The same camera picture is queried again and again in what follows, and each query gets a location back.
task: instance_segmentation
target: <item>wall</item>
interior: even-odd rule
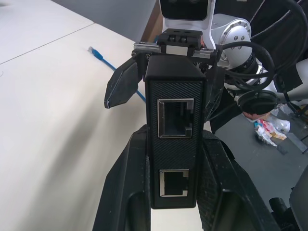
[[[141,40],[155,4],[155,0],[53,1],[133,41]]]
[[[145,27],[141,41],[154,42],[157,35],[163,30],[163,16],[160,11],[159,1],[155,2],[148,24]]]

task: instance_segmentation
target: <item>gray floor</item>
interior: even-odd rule
[[[308,130],[303,128],[303,122],[298,119],[292,120],[281,112],[278,117],[291,121],[290,132],[298,138],[308,134]],[[273,197],[281,197],[289,206],[291,188],[308,165],[307,155],[303,155],[289,139],[281,142],[278,148],[258,141],[253,123],[243,115],[229,121],[215,135],[229,146],[269,209],[269,199]]]

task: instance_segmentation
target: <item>black box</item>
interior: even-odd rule
[[[195,207],[206,77],[185,56],[151,56],[145,88],[152,208]]]

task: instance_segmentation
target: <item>black mount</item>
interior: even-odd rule
[[[93,231],[149,231],[151,220],[147,127],[133,133],[106,177]],[[204,230],[279,231],[275,220],[228,147],[203,133],[197,194]]]
[[[202,48],[202,32],[195,30],[167,29],[158,36],[157,45],[161,52],[167,52],[167,46],[187,47],[187,56],[193,56],[194,51]]]

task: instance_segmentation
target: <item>white table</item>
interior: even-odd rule
[[[93,24],[0,65],[1,231],[91,231],[108,171],[146,123],[137,95],[104,108],[112,70],[89,46],[119,66],[133,41]],[[197,208],[153,211],[152,230],[200,231]]]
[[[0,0],[0,64],[91,24],[50,0]]]

